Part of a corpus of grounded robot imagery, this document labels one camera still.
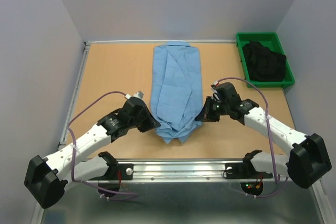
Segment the light blue long sleeve shirt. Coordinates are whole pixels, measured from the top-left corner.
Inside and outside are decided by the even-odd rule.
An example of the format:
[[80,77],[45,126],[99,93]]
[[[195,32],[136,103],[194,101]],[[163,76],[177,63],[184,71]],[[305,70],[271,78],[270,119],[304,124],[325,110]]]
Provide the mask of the light blue long sleeve shirt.
[[185,143],[202,123],[196,121],[203,108],[199,49],[185,41],[169,41],[154,48],[150,101],[156,133],[169,144]]

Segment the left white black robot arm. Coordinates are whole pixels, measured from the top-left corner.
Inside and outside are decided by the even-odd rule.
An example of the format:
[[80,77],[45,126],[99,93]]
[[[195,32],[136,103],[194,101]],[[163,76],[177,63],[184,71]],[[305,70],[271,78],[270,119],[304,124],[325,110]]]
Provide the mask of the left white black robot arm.
[[86,158],[109,145],[129,130],[145,133],[160,127],[145,102],[128,97],[123,107],[103,116],[72,144],[46,157],[33,157],[24,180],[25,187],[43,209],[56,204],[75,183],[87,184],[93,178],[121,179],[117,160],[109,152]]

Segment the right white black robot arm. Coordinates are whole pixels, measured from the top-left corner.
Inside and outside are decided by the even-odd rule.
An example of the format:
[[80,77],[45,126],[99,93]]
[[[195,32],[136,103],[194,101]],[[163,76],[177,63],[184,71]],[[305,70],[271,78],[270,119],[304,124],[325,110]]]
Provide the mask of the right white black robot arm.
[[230,82],[214,83],[213,94],[196,117],[200,122],[218,122],[221,116],[249,127],[268,137],[284,154],[276,155],[254,150],[247,153],[242,162],[225,171],[227,178],[253,178],[259,174],[290,178],[297,186],[307,189],[328,173],[331,161],[323,138],[298,132],[268,114],[256,102],[240,98]]

